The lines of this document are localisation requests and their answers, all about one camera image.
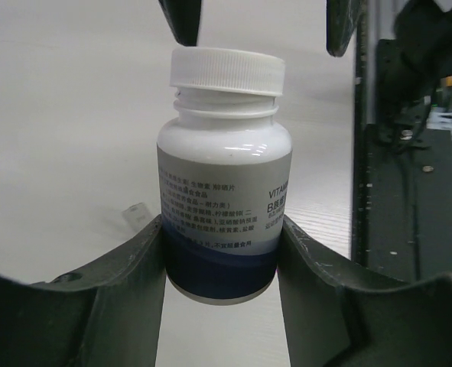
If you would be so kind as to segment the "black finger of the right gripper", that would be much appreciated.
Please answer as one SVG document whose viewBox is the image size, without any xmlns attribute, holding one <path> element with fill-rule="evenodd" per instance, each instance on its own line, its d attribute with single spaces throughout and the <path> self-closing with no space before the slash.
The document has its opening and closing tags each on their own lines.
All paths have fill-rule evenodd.
<svg viewBox="0 0 452 367">
<path fill-rule="evenodd" d="M 158 3 L 176 42 L 181 46 L 197 46 L 202 1 L 159 0 Z"/>
<path fill-rule="evenodd" d="M 359 23 L 363 1 L 327 0 L 326 5 L 326 49 L 330 56 L 342 57 Z"/>
</svg>

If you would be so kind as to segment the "white pill bottle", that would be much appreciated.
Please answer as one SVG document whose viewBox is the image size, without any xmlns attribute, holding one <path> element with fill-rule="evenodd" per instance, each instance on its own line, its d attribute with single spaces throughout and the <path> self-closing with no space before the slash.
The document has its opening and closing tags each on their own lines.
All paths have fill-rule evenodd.
<svg viewBox="0 0 452 367">
<path fill-rule="evenodd" d="M 157 142 L 171 283 L 205 304 L 239 304 L 272 282 L 292 143 L 272 96 L 180 88 Z"/>
</svg>

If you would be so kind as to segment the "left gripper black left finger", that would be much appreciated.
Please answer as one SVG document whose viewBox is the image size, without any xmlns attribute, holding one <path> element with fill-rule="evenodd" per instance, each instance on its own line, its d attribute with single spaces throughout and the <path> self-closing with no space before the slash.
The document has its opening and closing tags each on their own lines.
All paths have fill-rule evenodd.
<svg viewBox="0 0 452 367">
<path fill-rule="evenodd" d="M 0 275 L 0 366 L 153 366 L 165 279 L 160 219 L 53 281 Z"/>
</svg>

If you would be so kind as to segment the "white bottle cap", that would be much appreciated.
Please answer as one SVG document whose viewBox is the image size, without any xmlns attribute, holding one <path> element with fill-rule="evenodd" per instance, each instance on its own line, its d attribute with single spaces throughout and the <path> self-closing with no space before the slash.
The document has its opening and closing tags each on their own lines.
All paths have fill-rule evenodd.
<svg viewBox="0 0 452 367">
<path fill-rule="evenodd" d="M 210 47 L 180 47 L 171 55 L 170 85 L 279 97 L 285 62 L 267 54 Z"/>
</svg>

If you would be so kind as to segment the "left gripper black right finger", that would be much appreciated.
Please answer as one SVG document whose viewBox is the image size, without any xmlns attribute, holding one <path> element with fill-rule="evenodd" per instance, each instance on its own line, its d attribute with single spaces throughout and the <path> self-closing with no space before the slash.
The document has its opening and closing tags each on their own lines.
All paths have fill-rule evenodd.
<svg viewBox="0 0 452 367">
<path fill-rule="evenodd" d="M 285 218 L 278 281 L 293 366 L 452 366 L 452 273 L 407 284 Z"/>
</svg>

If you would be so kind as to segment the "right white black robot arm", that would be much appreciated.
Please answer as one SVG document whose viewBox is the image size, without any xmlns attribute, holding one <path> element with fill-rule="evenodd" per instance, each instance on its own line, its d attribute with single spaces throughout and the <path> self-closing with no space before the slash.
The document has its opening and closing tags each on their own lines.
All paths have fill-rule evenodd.
<svg viewBox="0 0 452 367">
<path fill-rule="evenodd" d="M 176 42 L 197 46 L 202 1 L 158 1 Z M 327 51 L 342 57 L 362 15 L 362 1 L 327 1 Z M 379 139 L 394 152 L 423 148 L 438 84 L 452 76 L 452 8 L 406 1 L 396 13 L 394 39 L 377 43 Z"/>
</svg>

